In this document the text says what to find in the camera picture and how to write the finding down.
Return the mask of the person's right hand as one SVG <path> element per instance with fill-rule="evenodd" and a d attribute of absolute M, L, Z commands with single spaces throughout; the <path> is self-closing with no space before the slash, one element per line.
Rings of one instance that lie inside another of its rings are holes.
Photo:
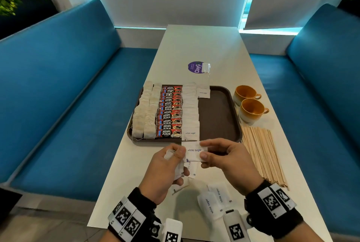
<path fill-rule="evenodd" d="M 224 138 L 216 138 L 200 141 L 200 145 L 208 147 L 208 151 L 226 151 L 226 166 L 201 167 L 203 169 L 210 167 L 221 169 L 228 182 L 241 195 L 247 196 L 264 181 L 244 144 Z"/>

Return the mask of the person's left hand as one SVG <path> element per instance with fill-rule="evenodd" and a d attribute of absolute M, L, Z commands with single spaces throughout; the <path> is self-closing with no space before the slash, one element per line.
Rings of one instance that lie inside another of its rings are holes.
<path fill-rule="evenodd" d="M 175 151 L 168 149 L 168 146 L 155 153 L 150 161 L 146 173 L 138 186 L 141 194 L 154 202 L 161 204 L 173 185 L 182 186 L 182 177 L 175 179 L 175 169 L 179 164 L 170 164 L 168 159 Z"/>

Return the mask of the white sugar packet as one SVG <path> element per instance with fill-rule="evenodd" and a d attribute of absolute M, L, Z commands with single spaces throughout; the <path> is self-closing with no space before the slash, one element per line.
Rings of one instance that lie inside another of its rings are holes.
<path fill-rule="evenodd" d="M 210 92 L 209 85 L 201 84 L 196 86 L 196 96 L 198 98 L 210 99 Z"/>
<path fill-rule="evenodd" d="M 219 201 L 224 207 L 230 207 L 233 200 L 228 191 L 226 183 L 215 182 L 207 185 L 208 190 L 214 193 Z"/>
<path fill-rule="evenodd" d="M 183 158 L 184 163 L 204 162 L 204 160 L 200 158 L 200 153 L 207 152 L 208 147 L 202 147 L 200 141 L 183 141 L 181 145 L 186 148 L 186 154 Z"/>
<path fill-rule="evenodd" d="M 186 162 L 184 166 L 189 170 L 190 174 L 188 178 L 196 179 L 196 172 L 200 162 Z"/>
<path fill-rule="evenodd" d="M 208 221 L 215 221 L 223 217 L 223 206 L 213 192 L 202 191 L 197 196 L 197 200 L 200 210 Z"/>

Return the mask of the person's left forearm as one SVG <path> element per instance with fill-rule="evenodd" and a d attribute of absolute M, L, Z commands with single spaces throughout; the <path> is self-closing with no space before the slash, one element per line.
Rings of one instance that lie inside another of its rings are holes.
<path fill-rule="evenodd" d="M 120 240 L 110 230 L 106 230 L 99 242 L 120 242 Z"/>

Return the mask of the person's right forearm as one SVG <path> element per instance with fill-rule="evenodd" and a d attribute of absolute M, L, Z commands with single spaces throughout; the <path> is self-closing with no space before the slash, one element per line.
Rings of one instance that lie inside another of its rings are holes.
<path fill-rule="evenodd" d="M 274 242 L 324 242 L 305 222 L 295 227 L 290 233 Z"/>

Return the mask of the row of sugar sachets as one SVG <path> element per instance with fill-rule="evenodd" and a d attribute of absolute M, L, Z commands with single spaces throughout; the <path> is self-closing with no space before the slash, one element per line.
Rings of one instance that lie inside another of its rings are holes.
<path fill-rule="evenodd" d="M 182 141 L 200 140 L 200 121 L 197 85 L 189 82 L 182 86 Z"/>

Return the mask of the row of red coffee sachets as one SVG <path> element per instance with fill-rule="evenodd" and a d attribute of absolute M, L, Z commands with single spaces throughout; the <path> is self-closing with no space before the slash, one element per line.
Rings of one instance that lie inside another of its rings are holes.
<path fill-rule="evenodd" d="M 182 138 L 182 85 L 163 85 L 155 116 L 155 139 Z"/>

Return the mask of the brown plastic tray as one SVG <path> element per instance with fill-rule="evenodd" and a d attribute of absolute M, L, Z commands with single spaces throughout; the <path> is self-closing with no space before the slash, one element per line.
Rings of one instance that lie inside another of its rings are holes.
<path fill-rule="evenodd" d="M 241 142 L 242 130 L 232 95 L 223 86 L 210 85 L 210 98 L 200 98 L 200 140 L 224 138 Z"/>

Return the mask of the rows of tea bags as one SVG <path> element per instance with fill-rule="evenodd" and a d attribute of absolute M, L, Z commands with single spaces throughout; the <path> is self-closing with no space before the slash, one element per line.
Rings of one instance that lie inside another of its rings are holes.
<path fill-rule="evenodd" d="M 154 140 L 156 136 L 156 117 L 160 102 L 162 85 L 146 81 L 132 117 L 132 140 Z"/>

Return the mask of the pile of wooden stirrers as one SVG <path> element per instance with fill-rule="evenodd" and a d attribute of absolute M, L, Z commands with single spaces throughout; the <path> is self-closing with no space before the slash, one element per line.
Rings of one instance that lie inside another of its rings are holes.
<path fill-rule="evenodd" d="M 257 171 L 267 181 L 288 188 L 285 174 L 277 156 L 271 131 L 241 124 L 242 143 L 248 150 Z"/>

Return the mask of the orange and white cup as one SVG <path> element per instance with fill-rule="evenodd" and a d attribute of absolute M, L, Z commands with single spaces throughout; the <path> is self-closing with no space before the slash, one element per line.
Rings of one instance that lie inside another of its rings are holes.
<path fill-rule="evenodd" d="M 244 99 L 239 107 L 238 115 L 244 122 L 252 124 L 268 112 L 269 109 L 258 100 Z"/>
<path fill-rule="evenodd" d="M 247 85 L 237 86 L 232 96 L 234 103 L 240 106 L 244 99 L 261 99 L 262 95 L 258 94 L 255 89 Z"/>

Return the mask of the black wristband with markers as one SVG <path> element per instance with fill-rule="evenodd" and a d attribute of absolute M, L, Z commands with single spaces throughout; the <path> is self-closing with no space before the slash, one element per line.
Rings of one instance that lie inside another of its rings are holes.
<path fill-rule="evenodd" d="M 304 222 L 295 202 L 278 184 L 264 180 L 245 197 L 252 226 L 273 239 L 281 239 Z"/>
<path fill-rule="evenodd" d="M 108 230 L 119 242 L 160 242 L 162 223 L 155 216 L 156 207 L 136 187 L 109 214 Z"/>

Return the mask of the round purple sticker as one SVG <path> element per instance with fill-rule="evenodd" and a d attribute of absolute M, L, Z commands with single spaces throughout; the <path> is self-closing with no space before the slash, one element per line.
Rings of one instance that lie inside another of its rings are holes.
<path fill-rule="evenodd" d="M 194 61 L 188 64 L 188 70 L 190 72 L 196 73 L 196 74 L 202 74 L 203 72 L 203 64 L 204 62 L 201 61 Z"/>

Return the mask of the blue sofa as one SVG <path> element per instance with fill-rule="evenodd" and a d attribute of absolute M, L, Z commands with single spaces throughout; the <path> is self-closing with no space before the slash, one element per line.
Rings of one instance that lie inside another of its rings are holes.
<path fill-rule="evenodd" d="M 360 238 L 360 18 L 324 4 L 285 56 L 250 58 L 327 229 Z"/>
<path fill-rule="evenodd" d="M 100 0 L 0 41 L 0 183 L 93 201 L 157 49 L 122 48 Z"/>

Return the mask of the dark planter box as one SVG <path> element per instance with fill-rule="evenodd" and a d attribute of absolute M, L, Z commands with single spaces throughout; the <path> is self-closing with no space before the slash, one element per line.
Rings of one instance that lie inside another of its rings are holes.
<path fill-rule="evenodd" d="M 52 0 L 21 0 L 15 15 L 0 16 L 0 40 L 58 14 Z"/>
<path fill-rule="evenodd" d="M 337 8 L 360 18 L 360 0 L 341 0 Z"/>

